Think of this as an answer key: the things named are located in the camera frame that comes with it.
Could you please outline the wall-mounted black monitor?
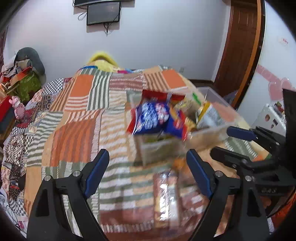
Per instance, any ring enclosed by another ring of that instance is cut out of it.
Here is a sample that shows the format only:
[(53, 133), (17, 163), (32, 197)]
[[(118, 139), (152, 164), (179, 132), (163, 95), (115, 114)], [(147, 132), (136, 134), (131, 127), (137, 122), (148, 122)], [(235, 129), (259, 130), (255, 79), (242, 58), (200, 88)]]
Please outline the wall-mounted black monitor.
[(108, 24), (117, 23), (120, 19), (121, 2), (110, 1), (91, 4), (87, 6), (87, 20), (86, 24)]

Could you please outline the green patterned box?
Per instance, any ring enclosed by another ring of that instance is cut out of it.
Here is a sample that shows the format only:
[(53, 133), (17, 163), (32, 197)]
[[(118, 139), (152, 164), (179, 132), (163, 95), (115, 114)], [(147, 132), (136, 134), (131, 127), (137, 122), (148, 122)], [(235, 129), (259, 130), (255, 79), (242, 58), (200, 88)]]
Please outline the green patterned box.
[(30, 71), (19, 81), (16, 93), (21, 102), (27, 104), (41, 88), (42, 86), (38, 76), (34, 71)]

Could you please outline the clear bag with green zipper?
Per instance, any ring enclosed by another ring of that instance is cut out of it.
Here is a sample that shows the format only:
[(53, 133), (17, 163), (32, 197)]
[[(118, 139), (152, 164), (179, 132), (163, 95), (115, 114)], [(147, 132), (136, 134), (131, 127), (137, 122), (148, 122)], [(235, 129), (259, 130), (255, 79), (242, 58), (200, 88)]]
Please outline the clear bag with green zipper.
[(203, 104), (203, 99), (198, 97), (195, 92), (187, 93), (185, 98), (179, 101), (174, 105), (174, 109), (177, 111), (182, 111), (182, 113), (196, 122), (198, 118), (198, 110), (201, 108)]

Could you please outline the brown wooden door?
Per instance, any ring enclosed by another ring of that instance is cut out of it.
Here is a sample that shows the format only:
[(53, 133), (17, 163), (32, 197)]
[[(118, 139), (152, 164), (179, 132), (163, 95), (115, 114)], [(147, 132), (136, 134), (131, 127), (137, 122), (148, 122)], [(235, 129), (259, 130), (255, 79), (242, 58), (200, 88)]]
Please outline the brown wooden door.
[(231, 1), (227, 36), (214, 86), (236, 109), (250, 85), (262, 49), (265, 28), (264, 1)]

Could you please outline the white yellow snack packet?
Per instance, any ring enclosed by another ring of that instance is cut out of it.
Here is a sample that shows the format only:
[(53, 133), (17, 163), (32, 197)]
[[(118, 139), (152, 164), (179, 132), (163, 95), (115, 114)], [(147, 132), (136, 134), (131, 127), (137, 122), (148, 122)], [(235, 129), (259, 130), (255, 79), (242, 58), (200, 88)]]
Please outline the white yellow snack packet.
[(211, 102), (205, 101), (196, 112), (196, 126), (198, 130), (225, 125), (226, 122)]

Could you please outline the red flat box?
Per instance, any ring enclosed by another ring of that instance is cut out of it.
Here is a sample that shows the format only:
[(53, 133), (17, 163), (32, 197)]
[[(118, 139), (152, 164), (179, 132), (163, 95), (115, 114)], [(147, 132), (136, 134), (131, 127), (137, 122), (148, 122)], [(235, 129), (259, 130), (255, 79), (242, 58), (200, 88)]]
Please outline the red flat box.
[(0, 106), (0, 133), (4, 134), (6, 132), (6, 129), (8, 128), (10, 122), (15, 117), (14, 109), (12, 107), (12, 104), (9, 102), (11, 100), (11, 96), (6, 96), (1, 101)]

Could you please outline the grey cushion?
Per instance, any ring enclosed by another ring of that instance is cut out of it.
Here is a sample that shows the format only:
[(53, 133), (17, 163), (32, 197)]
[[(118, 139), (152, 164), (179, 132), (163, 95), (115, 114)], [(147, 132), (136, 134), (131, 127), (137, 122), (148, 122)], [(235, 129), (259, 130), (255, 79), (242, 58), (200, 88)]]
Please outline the grey cushion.
[(20, 49), (15, 57), (15, 63), (29, 60), (33, 69), (37, 71), (40, 76), (45, 75), (45, 68), (37, 51), (31, 47), (24, 47)]

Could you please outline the pink plush toy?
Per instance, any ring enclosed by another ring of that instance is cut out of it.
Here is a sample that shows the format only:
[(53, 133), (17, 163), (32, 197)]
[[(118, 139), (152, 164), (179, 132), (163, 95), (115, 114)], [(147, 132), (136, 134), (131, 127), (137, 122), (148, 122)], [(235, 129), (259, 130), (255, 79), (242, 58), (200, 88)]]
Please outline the pink plush toy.
[(12, 96), (9, 103), (12, 105), (17, 120), (21, 120), (25, 114), (25, 106), (18, 96)]

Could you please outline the long gold-striped snack pack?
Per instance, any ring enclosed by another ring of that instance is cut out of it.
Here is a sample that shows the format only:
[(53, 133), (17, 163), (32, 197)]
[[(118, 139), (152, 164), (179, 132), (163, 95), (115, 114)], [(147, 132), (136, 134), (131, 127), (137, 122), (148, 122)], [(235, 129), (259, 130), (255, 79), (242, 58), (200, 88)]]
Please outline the long gold-striped snack pack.
[(172, 169), (154, 175), (154, 224), (167, 230), (181, 226), (178, 174)]

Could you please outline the pink heart wall sticker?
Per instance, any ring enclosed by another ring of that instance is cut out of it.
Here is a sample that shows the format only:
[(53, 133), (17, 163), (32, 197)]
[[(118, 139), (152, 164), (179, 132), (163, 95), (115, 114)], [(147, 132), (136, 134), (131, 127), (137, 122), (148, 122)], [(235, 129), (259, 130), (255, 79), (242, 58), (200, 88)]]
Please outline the pink heart wall sticker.
[(276, 75), (271, 73), (262, 65), (257, 66), (256, 73), (260, 74), (265, 80), (268, 81), (268, 92), (271, 101), (282, 101), (283, 89), (295, 91), (295, 87), (292, 86), (292, 83), (288, 78), (284, 77), (279, 79)]

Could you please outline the clear plastic storage box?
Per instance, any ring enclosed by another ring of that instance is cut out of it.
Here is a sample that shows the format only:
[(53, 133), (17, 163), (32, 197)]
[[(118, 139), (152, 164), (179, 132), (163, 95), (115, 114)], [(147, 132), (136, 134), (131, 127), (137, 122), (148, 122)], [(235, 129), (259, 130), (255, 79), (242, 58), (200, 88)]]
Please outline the clear plastic storage box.
[(237, 126), (238, 113), (210, 87), (179, 93), (144, 90), (129, 96), (134, 136), (144, 166), (183, 157), (187, 150), (204, 150), (225, 141)]

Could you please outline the blue red snack bag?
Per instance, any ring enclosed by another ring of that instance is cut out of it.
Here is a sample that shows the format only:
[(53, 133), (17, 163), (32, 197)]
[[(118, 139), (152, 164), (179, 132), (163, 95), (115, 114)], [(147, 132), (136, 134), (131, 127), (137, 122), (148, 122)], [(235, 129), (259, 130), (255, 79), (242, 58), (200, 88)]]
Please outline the blue red snack bag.
[(165, 133), (182, 141), (187, 138), (186, 116), (169, 103), (146, 101), (131, 110), (127, 132), (132, 135)]

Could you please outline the red instant noodle packet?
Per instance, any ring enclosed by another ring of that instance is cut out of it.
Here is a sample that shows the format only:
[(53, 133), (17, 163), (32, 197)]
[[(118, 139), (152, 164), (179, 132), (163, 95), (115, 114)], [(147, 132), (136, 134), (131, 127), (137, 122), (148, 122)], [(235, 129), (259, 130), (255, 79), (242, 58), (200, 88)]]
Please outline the red instant noodle packet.
[(184, 94), (162, 92), (156, 90), (144, 89), (142, 91), (142, 99), (157, 100), (157, 101), (182, 101), (185, 98)]

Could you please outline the patchwork striped bed blanket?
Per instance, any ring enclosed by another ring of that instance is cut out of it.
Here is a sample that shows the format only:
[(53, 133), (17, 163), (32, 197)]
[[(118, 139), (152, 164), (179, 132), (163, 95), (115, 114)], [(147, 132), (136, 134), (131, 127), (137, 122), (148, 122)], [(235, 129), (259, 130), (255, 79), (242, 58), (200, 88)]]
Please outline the patchwork striped bed blanket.
[[(227, 123), (248, 124), (219, 95), (196, 87), (175, 70), (156, 66), (134, 73), (105, 72), (89, 64), (72, 78), (57, 79), (27, 104), (27, 117), (4, 142), (1, 208), (9, 218), (1, 240), (25, 238), (34, 198), (46, 175), (68, 177), (92, 161), (100, 149), (110, 162), (88, 204), (110, 240), (184, 240), (200, 221), (207, 199), (194, 183), (185, 152), (195, 148), (214, 169), (210, 157), (219, 146), (258, 161), (267, 151), (254, 142), (229, 138), (225, 128), (188, 133), (158, 141), (126, 132), (130, 109), (144, 89), (208, 98)], [(169, 229), (154, 216), (154, 176), (174, 170), (180, 175), (180, 226)]]

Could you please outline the yellow plush pillow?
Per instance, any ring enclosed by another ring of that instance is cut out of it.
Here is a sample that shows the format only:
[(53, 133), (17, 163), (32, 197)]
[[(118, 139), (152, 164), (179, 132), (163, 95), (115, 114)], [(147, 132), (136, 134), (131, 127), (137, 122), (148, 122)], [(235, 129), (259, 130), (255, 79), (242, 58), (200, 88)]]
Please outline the yellow plush pillow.
[(106, 72), (117, 72), (121, 69), (109, 54), (102, 51), (94, 53), (87, 65), (96, 66), (99, 70)]

